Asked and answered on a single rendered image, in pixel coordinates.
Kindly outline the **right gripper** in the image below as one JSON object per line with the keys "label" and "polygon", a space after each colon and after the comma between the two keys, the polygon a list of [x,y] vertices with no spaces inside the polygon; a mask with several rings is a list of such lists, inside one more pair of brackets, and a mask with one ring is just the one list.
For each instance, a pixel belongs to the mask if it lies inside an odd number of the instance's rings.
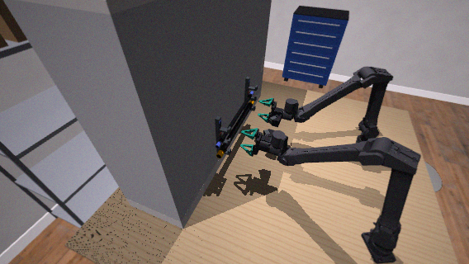
{"label": "right gripper", "polygon": [[[258,116],[260,116],[266,123],[268,123],[270,117],[273,116],[273,111],[275,109],[275,107],[277,106],[277,103],[274,101],[274,98],[270,98],[270,99],[267,99],[267,100],[261,100],[259,101],[260,103],[264,104],[265,106],[271,106],[272,105],[272,108],[271,108],[271,112],[269,112],[269,114],[258,114]],[[264,118],[263,116],[266,116],[267,118]]]}

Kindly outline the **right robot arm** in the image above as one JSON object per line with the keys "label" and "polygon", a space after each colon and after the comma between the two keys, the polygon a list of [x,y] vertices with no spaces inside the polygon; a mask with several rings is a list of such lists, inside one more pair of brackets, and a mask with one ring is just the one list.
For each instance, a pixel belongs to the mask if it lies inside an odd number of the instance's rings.
{"label": "right robot arm", "polygon": [[[315,101],[301,106],[298,108],[298,101],[292,98],[286,99],[286,104],[283,109],[276,108],[273,111],[273,116],[270,117],[269,123],[272,126],[278,127],[280,124],[280,117],[284,120],[292,120],[298,123],[303,123],[310,119],[315,113],[334,103],[342,97],[345,97],[350,92],[353,92],[361,87],[367,88],[372,85],[372,91],[369,98],[367,112],[364,119],[358,124],[362,133],[360,138],[357,137],[356,143],[367,141],[368,139],[376,138],[379,135],[377,127],[377,119],[381,109],[381,104],[386,92],[387,85],[392,81],[393,76],[384,68],[375,67],[362,67],[355,73],[348,81],[337,86],[330,92],[327,92],[322,97]],[[359,79],[360,78],[360,79]],[[362,78],[362,80],[361,80]],[[377,82],[377,83],[376,83]],[[279,121],[279,123],[278,123]],[[365,123],[365,124],[364,124]]]}

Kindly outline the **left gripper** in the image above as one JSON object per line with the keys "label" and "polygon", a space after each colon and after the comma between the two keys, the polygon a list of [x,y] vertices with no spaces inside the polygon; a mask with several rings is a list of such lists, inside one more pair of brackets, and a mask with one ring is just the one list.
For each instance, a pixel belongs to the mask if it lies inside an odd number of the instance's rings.
{"label": "left gripper", "polygon": [[[247,134],[245,132],[253,132],[253,133],[252,134]],[[263,133],[259,132],[258,128],[251,129],[251,130],[242,130],[241,133],[246,135],[247,137],[249,137],[251,139],[254,139],[254,137],[256,137],[256,144],[255,145],[254,144],[241,144],[240,145],[240,147],[242,149],[244,149],[250,156],[257,155],[258,154],[257,150],[258,151],[261,150],[261,151],[264,151],[266,153],[269,152],[270,146],[268,146],[268,145],[271,145],[271,143],[261,140]],[[249,151],[245,147],[249,147],[249,148],[251,148],[251,150]]]}

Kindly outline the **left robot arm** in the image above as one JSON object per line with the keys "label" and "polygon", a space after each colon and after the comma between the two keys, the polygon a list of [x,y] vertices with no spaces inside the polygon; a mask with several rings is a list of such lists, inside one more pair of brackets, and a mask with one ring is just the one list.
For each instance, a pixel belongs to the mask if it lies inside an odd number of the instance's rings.
{"label": "left robot arm", "polygon": [[277,155],[277,161],[286,166],[302,163],[360,162],[363,166],[390,167],[391,176],[382,214],[376,223],[373,222],[376,227],[371,229],[370,233],[362,233],[362,239],[376,264],[396,261],[392,252],[396,248],[401,230],[400,217],[421,157],[419,153],[387,137],[372,138],[356,144],[308,149],[290,148],[287,146],[288,137],[284,132],[268,129],[263,131],[261,140],[271,143],[268,145],[269,153]]}

